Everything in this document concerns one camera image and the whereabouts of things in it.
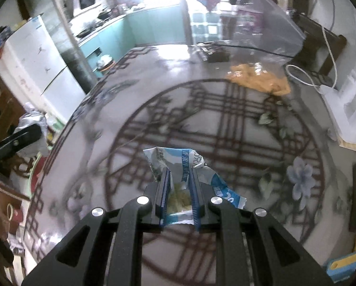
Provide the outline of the white blue milk carton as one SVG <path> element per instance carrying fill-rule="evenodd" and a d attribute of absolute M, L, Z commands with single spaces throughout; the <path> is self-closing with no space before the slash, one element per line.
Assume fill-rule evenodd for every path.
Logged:
<path fill-rule="evenodd" d="M 244 208 L 246 198 L 230 189 L 195 150 L 153 147 L 143 152 L 159 184 L 155 214 L 162 227 L 188 224 L 203 230 L 214 224 L 217 218 L 207 207 L 213 197 L 227 200 L 237 209 Z"/>

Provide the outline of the green red trash bucket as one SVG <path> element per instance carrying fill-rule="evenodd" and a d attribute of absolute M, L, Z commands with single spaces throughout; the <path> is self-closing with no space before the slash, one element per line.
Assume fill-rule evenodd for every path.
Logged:
<path fill-rule="evenodd" d="M 38 180 L 40 179 L 47 157 L 38 153 L 29 176 L 29 189 L 31 196 L 34 194 Z"/>

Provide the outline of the small green kitchen bin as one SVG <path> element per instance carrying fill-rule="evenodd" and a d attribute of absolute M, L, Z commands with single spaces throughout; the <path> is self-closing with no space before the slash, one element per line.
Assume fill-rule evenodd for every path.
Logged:
<path fill-rule="evenodd" d="M 115 60 L 109 55 L 103 55 L 96 64 L 96 71 L 101 75 L 106 75 L 112 68 L 114 68 L 116 62 Z"/>

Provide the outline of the teal kitchen cabinets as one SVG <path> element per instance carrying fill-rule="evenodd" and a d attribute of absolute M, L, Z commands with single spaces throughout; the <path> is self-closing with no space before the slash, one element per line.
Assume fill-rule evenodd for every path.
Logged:
<path fill-rule="evenodd" d="M 119 16 L 79 42 L 89 66 L 102 56 L 119 61 L 129 50 L 147 45 L 185 44 L 180 5 L 147 8 Z"/>

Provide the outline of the blue yellow tool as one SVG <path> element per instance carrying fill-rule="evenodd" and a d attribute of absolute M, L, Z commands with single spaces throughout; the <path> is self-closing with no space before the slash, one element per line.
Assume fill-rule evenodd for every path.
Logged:
<path fill-rule="evenodd" d="M 356 270 L 356 252 L 331 260 L 326 273 L 334 283 L 348 280 Z"/>

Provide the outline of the white refrigerator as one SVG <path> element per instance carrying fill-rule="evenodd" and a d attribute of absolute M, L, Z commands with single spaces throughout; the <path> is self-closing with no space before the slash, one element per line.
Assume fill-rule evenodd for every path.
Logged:
<path fill-rule="evenodd" d="M 2 60 L 29 102 L 63 124 L 86 96 L 39 15 L 5 41 Z"/>

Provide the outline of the patterned floral tablecloth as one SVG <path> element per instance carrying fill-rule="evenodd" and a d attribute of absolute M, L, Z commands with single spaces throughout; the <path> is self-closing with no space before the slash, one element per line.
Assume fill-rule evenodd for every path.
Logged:
<path fill-rule="evenodd" d="M 356 156 L 332 141 L 331 116 L 313 88 L 273 96 L 227 79 L 185 45 L 134 48 L 78 106 L 44 165 L 25 223 L 38 265 L 92 209 L 107 212 L 156 182 L 143 150 L 191 148 L 243 210 L 263 208 L 325 270 L 349 223 Z M 216 285 L 216 235 L 163 227 L 142 240 L 140 285 Z"/>

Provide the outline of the orange snack bag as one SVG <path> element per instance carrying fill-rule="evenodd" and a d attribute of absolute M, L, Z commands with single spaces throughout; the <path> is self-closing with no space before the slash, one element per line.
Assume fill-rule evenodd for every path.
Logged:
<path fill-rule="evenodd" d="M 265 70 L 260 63 L 231 66 L 227 79 L 239 86 L 274 96 L 284 96 L 291 92 L 286 76 L 278 77 Z"/>

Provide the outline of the large clear plastic bag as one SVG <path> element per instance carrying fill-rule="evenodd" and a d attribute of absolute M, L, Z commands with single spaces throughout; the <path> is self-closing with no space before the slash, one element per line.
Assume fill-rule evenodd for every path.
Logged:
<path fill-rule="evenodd" d="M 209 62 L 241 61 L 284 65 L 303 48 L 305 34 L 273 0 L 236 0 L 193 22 L 195 45 Z"/>

